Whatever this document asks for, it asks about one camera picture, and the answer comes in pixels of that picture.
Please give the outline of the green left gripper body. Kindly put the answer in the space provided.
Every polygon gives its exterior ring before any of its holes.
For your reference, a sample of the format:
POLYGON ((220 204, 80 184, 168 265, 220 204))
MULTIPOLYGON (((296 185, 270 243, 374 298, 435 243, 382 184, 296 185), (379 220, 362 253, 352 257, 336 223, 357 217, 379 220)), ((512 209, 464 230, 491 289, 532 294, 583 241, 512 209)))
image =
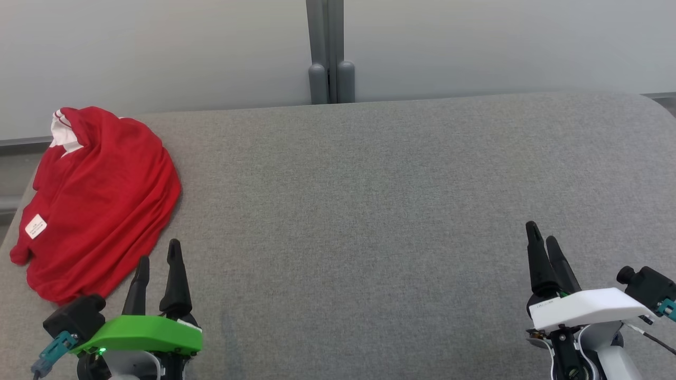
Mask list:
POLYGON ((74 355, 103 351, 174 352, 192 355, 203 348, 203 333, 181 320, 151 315, 121 315, 97 330, 74 355))

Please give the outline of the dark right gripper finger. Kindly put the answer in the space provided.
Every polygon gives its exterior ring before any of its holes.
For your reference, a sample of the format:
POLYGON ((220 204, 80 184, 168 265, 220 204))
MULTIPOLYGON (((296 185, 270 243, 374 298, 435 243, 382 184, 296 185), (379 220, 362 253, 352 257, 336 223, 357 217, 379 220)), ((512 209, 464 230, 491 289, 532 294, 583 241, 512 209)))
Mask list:
POLYGON ((527 259, 531 282, 531 291, 542 299, 551 299, 559 295, 560 286, 551 267, 545 240, 534 221, 525 224, 527 234, 527 259))
POLYGON ((577 281, 577 278, 572 271, 567 258, 562 252, 555 236, 548 236, 546 239, 546 247, 549 256, 549 262, 553 271, 555 272, 556 279, 562 293, 570 295, 581 291, 579 281, 577 281))

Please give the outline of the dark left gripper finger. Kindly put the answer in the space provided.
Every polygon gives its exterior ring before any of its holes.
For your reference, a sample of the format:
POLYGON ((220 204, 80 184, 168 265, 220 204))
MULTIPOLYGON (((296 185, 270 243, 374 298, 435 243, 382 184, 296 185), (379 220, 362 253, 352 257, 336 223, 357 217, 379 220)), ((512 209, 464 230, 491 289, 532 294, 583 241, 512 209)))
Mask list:
POLYGON ((142 256, 130 283, 121 315, 146 315, 146 289, 149 283, 149 257, 142 256))
POLYGON ((181 243, 177 239, 169 242, 167 251, 167 284, 164 297, 160 301, 159 310, 165 317, 178 320, 190 315, 192 298, 189 291, 189 282, 183 260, 181 243))

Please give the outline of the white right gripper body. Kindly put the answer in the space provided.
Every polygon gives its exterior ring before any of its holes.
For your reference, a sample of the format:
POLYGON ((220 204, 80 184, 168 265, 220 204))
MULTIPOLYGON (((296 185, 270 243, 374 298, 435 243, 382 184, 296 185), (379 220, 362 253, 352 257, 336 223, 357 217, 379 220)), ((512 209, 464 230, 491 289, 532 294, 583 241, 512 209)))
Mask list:
POLYGON ((649 308, 618 288, 584 290, 563 298, 552 298, 528 307, 533 327, 551 332, 565 327, 656 318, 649 308))

